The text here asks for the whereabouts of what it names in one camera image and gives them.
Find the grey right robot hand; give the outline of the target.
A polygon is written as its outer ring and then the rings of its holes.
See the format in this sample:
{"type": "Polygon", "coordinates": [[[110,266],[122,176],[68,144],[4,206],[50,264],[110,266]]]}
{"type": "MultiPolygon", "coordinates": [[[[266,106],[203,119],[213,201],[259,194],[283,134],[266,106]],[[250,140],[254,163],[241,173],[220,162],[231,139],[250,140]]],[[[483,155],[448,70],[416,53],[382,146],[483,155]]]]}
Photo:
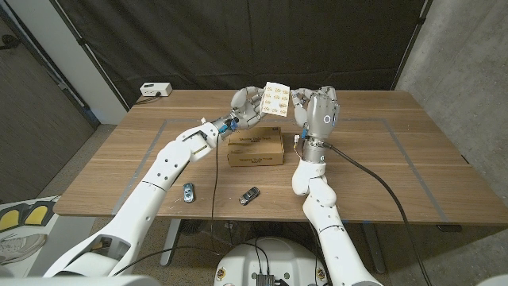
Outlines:
{"type": "Polygon", "coordinates": [[[328,138],[336,125],[340,110],[335,88],[299,88],[291,90],[291,95],[295,121],[302,127],[302,136],[328,138]]]}

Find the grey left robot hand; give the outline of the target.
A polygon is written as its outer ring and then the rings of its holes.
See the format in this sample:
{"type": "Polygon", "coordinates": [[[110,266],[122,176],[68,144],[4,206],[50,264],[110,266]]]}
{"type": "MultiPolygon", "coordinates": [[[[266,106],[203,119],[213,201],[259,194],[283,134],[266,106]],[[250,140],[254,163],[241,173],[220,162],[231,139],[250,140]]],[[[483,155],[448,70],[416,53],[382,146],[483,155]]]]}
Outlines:
{"type": "Polygon", "coordinates": [[[244,87],[237,91],[231,101],[231,111],[213,122],[220,133],[227,134],[236,130],[250,129],[263,117],[260,110],[264,89],[244,87]]]}

